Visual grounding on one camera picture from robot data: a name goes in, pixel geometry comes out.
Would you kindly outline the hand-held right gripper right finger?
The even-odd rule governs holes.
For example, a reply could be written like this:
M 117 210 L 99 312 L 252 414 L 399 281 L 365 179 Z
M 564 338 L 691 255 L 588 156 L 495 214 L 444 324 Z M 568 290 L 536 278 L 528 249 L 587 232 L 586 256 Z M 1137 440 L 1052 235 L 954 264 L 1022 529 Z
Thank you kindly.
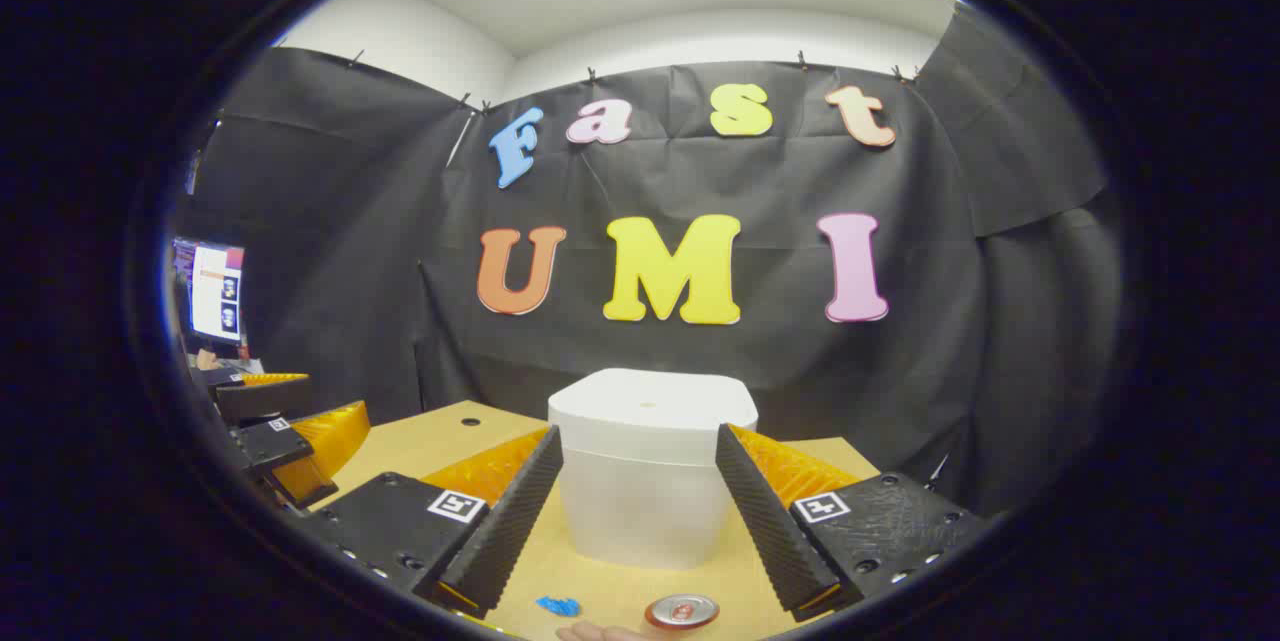
M 886 594 L 989 526 L 905 473 L 859 479 L 736 423 L 717 431 L 716 467 L 796 622 Z

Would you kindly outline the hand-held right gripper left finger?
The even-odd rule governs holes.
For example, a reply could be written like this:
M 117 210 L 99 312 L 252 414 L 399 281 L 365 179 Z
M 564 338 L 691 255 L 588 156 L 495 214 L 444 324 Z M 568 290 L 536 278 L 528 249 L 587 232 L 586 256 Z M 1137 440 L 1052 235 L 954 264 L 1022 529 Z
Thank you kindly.
M 563 461 L 552 423 L 421 480 L 378 473 L 298 525 L 384 585 L 481 619 L 499 605 Z

